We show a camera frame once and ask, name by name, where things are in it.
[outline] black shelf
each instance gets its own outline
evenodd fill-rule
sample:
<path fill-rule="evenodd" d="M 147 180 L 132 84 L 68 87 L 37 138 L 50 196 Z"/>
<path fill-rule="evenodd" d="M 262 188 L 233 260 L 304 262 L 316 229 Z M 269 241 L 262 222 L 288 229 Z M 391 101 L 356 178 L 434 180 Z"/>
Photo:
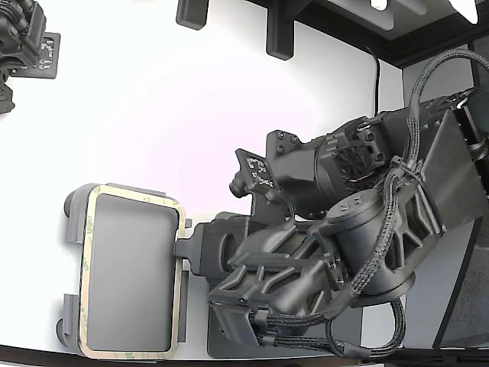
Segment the black shelf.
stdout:
<path fill-rule="evenodd" d="M 293 23 L 298 21 L 360 50 L 371 48 L 395 67 L 404 68 L 489 35 L 489 2 L 477 5 L 479 23 L 459 13 L 418 28 L 393 41 L 312 0 L 247 0 L 268 9 L 267 53 L 281 60 L 293 56 Z M 209 0 L 179 0 L 176 22 L 201 29 L 206 25 Z"/>

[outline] black cable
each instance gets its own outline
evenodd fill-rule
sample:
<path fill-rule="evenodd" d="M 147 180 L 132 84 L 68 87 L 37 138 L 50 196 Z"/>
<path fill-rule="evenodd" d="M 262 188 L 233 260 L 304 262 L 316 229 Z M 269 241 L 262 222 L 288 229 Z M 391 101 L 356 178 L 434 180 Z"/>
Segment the black cable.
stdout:
<path fill-rule="evenodd" d="M 357 346 L 355 344 L 351 344 L 351 346 L 355 347 L 360 352 L 370 353 L 370 355 L 366 355 L 365 358 L 385 358 L 394 353 L 403 342 L 404 336 L 406 335 L 406 315 L 404 314 L 403 304 L 401 303 L 400 299 L 393 300 L 392 302 L 390 302 L 390 308 L 392 309 L 395 320 L 394 333 L 392 335 L 392 338 L 390 339 L 390 342 L 378 348 L 365 348 Z M 344 344 L 344 342 L 335 339 L 335 337 L 333 336 L 332 327 L 333 320 L 328 320 L 325 325 L 326 342 L 329 345 L 329 350 L 333 354 L 338 357 L 343 357 L 345 354 L 345 350 L 341 346 L 341 343 Z"/>
<path fill-rule="evenodd" d="M 372 49 L 369 48 L 369 46 L 364 45 L 364 48 L 374 58 L 375 65 L 377 68 L 375 71 L 375 96 L 374 96 L 374 101 L 375 101 L 374 117 L 375 117 L 379 114 L 379 84 L 381 82 L 381 62 L 379 61 L 377 55 L 372 51 Z"/>
<path fill-rule="evenodd" d="M 489 61 L 483 58 L 481 55 L 476 54 L 474 51 L 470 50 L 448 50 L 437 57 L 433 58 L 423 69 L 421 74 L 413 87 L 413 92 L 411 93 L 410 105 L 409 105 L 409 117 L 407 119 L 407 125 L 410 130 L 410 141 L 408 154 L 405 157 L 408 167 L 413 167 L 417 160 L 419 154 L 419 102 L 421 100 L 421 95 L 425 88 L 428 79 L 431 77 L 433 72 L 442 63 L 451 59 L 469 59 L 476 61 L 483 68 L 489 72 Z"/>

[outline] metal plate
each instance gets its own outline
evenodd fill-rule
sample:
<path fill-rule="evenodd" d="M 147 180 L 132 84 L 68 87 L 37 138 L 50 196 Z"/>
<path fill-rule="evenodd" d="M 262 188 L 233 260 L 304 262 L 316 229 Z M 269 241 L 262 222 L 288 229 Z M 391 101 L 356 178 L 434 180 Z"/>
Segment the metal plate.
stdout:
<path fill-rule="evenodd" d="M 58 58 L 60 57 L 60 42 L 61 34 L 46 32 L 37 65 L 12 69 L 10 76 L 14 78 L 56 79 Z"/>
<path fill-rule="evenodd" d="M 172 199 L 92 190 L 79 293 L 85 356 L 158 360 L 176 350 L 182 267 L 173 242 L 184 229 L 185 213 Z"/>

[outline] black plastic part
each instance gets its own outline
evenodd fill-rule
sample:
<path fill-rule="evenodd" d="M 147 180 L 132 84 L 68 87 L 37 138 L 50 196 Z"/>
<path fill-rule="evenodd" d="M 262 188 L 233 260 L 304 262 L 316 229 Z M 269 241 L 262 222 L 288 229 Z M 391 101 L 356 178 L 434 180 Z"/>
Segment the black plastic part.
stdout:
<path fill-rule="evenodd" d="M 268 134 L 268 164 L 298 215 L 322 219 L 339 200 L 378 182 L 392 152 L 381 126 L 357 131 L 365 121 L 355 119 L 307 143 L 289 132 Z"/>
<path fill-rule="evenodd" d="M 259 346 L 253 327 L 250 324 L 251 310 L 247 307 L 213 304 L 219 324 L 226 336 L 240 344 Z"/>
<path fill-rule="evenodd" d="M 251 216 L 255 222 L 269 226 L 285 221 L 282 205 L 272 203 L 260 194 L 253 193 L 252 195 Z"/>
<path fill-rule="evenodd" d="M 12 102 L 12 96 L 12 89 L 7 84 L 0 83 L 0 114 L 9 113 L 15 108 L 15 104 Z"/>
<path fill-rule="evenodd" d="M 198 31 L 206 25 L 208 11 L 209 0 L 178 0 L 176 22 Z"/>
<path fill-rule="evenodd" d="M 471 222 L 487 212 L 486 193 L 452 111 L 447 111 L 442 120 L 422 174 L 426 193 L 432 198 L 446 230 Z"/>
<path fill-rule="evenodd" d="M 65 348 L 67 348 L 68 346 L 66 345 L 66 342 L 64 341 L 63 338 L 63 319 L 59 319 L 58 322 L 56 323 L 56 335 L 60 343 L 63 344 Z"/>
<path fill-rule="evenodd" d="M 238 246 L 264 225 L 250 216 L 229 216 L 199 223 L 189 239 L 179 239 L 173 253 L 186 258 L 194 275 L 208 279 L 225 279 L 234 269 L 228 260 L 237 252 Z"/>
<path fill-rule="evenodd" d="M 343 356 L 342 358 L 348 359 L 368 359 L 370 358 L 371 351 L 369 348 L 363 346 L 357 346 L 349 342 L 343 342 Z"/>
<path fill-rule="evenodd" d="M 73 195 L 75 195 L 74 191 L 70 195 L 68 195 L 64 200 L 63 210 L 65 216 L 67 216 L 68 218 L 70 217 L 70 207 L 71 207 L 71 200 L 73 199 Z"/>
<path fill-rule="evenodd" d="M 294 19 L 311 0 L 271 0 L 268 6 L 267 53 L 281 60 L 293 56 Z"/>
<path fill-rule="evenodd" d="M 60 58 L 61 34 L 44 34 L 40 49 L 40 57 L 35 65 L 17 67 L 10 71 L 15 78 L 56 79 L 58 73 L 58 59 Z"/>
<path fill-rule="evenodd" d="M 390 254 L 362 292 L 363 305 L 389 302 L 403 295 L 399 291 L 408 291 L 413 282 L 405 284 L 406 281 L 438 241 L 417 184 L 400 189 L 398 208 Z M 342 258 L 356 274 L 374 248 L 383 219 L 381 196 L 373 189 L 361 191 L 332 207 L 319 232 L 335 240 Z"/>
<path fill-rule="evenodd" d="M 219 320 L 228 323 L 234 318 L 241 320 L 245 311 L 269 310 L 289 315 L 324 311 L 332 299 L 332 287 L 341 287 L 336 279 L 346 269 L 341 259 L 337 261 L 334 248 L 325 251 L 330 247 L 308 235 L 312 224 L 290 219 L 256 231 L 241 243 L 228 261 L 234 271 L 209 294 L 211 304 L 218 305 L 214 311 Z M 267 335 L 266 326 L 258 323 L 261 323 L 261 333 Z M 302 335 L 307 330 L 306 327 L 279 329 L 281 335 Z M 242 336 L 236 335 L 237 332 L 233 330 L 226 336 L 239 342 Z"/>
<path fill-rule="evenodd" d="M 0 68 L 32 67 L 37 63 L 46 30 L 46 17 L 35 2 L 32 11 L 25 11 L 28 32 L 21 34 L 6 17 L 0 17 Z"/>
<path fill-rule="evenodd" d="M 178 343 L 186 342 L 186 313 L 189 300 L 189 272 L 182 271 L 180 283 L 180 312 L 178 313 Z"/>

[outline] black mount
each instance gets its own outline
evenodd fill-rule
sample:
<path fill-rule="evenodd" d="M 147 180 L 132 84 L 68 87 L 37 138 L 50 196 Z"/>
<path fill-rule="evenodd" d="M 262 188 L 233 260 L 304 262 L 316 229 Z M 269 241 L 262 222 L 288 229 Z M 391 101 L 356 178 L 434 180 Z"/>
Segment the black mount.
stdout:
<path fill-rule="evenodd" d="M 271 0 L 267 5 L 267 54 L 281 60 L 293 56 L 294 21 L 312 0 Z M 207 22 L 209 0 L 179 0 L 176 22 L 200 30 Z"/>
<path fill-rule="evenodd" d="M 56 78 L 60 35 L 45 32 L 46 20 L 34 0 L 12 0 L 0 7 L 0 114 L 15 107 L 5 84 L 10 76 Z"/>

